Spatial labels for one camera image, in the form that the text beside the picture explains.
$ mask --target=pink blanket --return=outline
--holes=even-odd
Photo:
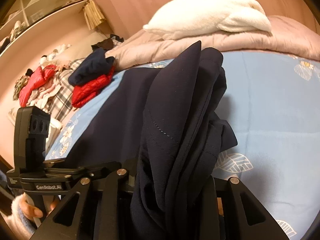
[[[227,33],[218,31],[210,35],[164,41],[156,34],[138,31],[116,48],[106,52],[106,57],[115,57],[116,71],[134,65],[157,62],[177,57],[196,41],[202,49],[214,47],[220,51],[258,49],[294,54],[320,61],[320,36],[303,24],[284,17],[270,16],[272,33],[250,31]]]

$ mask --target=plaid fabric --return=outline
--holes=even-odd
[[[71,86],[68,82],[69,76],[73,73],[73,71],[79,67],[81,62],[84,60],[78,59],[70,63],[70,68],[61,72],[58,77],[58,80],[61,83],[62,88],[57,93],[57,95],[53,98],[52,104],[49,109],[49,113],[51,117],[57,119],[62,122],[63,119],[69,114],[72,110],[72,92],[73,86]]]

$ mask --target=silver bolt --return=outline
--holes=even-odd
[[[240,181],[239,181],[238,178],[232,177],[232,178],[230,179],[230,182],[231,182],[232,184],[238,184]]]
[[[119,170],[117,170],[117,174],[118,175],[124,175],[124,174],[126,174],[127,173],[127,170],[126,169],[119,169]]]
[[[89,179],[89,178],[82,178],[82,179],[80,180],[80,183],[81,183],[82,185],[87,185],[88,183],[90,183],[90,179]]]

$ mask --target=cabinet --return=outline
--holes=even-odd
[[[0,24],[0,41],[10,36],[17,21],[25,23],[23,31],[50,14],[84,0],[16,0]]]

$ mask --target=robotic device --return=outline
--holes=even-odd
[[[9,186],[22,188],[44,213],[47,197],[62,195],[61,202],[41,221],[31,240],[132,240],[130,202],[137,160],[58,168],[63,159],[44,161],[49,122],[50,116],[36,107],[19,109],[15,169],[7,173]],[[219,215],[217,198],[222,200],[223,216]],[[195,240],[288,239],[263,205],[235,177],[228,181],[210,177],[192,213],[191,238]]]

